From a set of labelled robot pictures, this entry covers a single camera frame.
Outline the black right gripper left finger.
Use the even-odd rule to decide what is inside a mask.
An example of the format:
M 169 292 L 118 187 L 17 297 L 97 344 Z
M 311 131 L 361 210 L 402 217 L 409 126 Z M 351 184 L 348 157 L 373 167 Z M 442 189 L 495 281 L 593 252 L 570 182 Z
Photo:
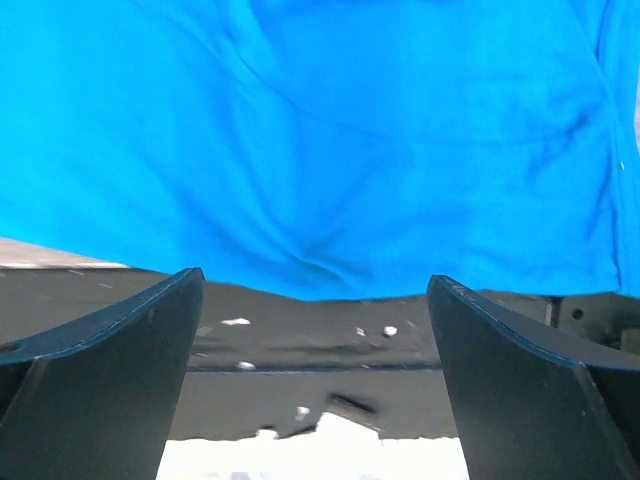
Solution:
M 183 270 L 116 304 L 1 348 L 5 479 L 152 479 L 203 303 Z

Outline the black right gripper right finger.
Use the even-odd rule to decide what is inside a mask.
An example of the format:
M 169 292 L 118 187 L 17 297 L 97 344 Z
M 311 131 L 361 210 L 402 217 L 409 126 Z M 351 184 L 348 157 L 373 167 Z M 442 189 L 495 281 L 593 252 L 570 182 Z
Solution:
M 639 357 L 507 309 L 446 276 L 428 308 L 473 479 L 635 479 Z

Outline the blue t shirt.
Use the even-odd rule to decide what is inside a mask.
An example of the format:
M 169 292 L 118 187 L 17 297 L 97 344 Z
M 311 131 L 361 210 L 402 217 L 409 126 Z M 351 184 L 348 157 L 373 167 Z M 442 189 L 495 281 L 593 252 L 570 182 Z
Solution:
M 1 233 L 304 300 L 639 292 L 635 1 L 5 1 Z

